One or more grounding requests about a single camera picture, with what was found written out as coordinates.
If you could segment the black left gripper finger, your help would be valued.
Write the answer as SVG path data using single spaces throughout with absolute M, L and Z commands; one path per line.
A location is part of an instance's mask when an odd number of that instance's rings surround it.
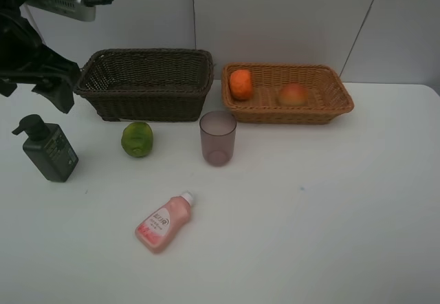
M 59 111 L 69 113 L 74 106 L 73 90 L 78 73 L 71 76 L 44 74 L 34 78 L 33 92 L 48 99 Z
M 0 94 L 9 97 L 17 89 L 17 84 L 11 82 L 9 79 L 0 78 Z

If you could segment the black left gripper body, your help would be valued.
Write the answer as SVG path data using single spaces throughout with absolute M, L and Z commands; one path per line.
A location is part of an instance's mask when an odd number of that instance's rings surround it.
M 79 66 L 45 45 L 25 50 L 1 51 L 1 80 L 44 86 L 74 86 L 80 78 Z

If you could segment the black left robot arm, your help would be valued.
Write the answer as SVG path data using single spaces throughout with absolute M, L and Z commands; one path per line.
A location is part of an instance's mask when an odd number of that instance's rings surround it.
M 80 68 L 46 46 L 21 15 L 20 7 L 28 1 L 1 0 L 1 95 L 11 96 L 19 84 L 33 85 L 34 93 L 69 113 Z

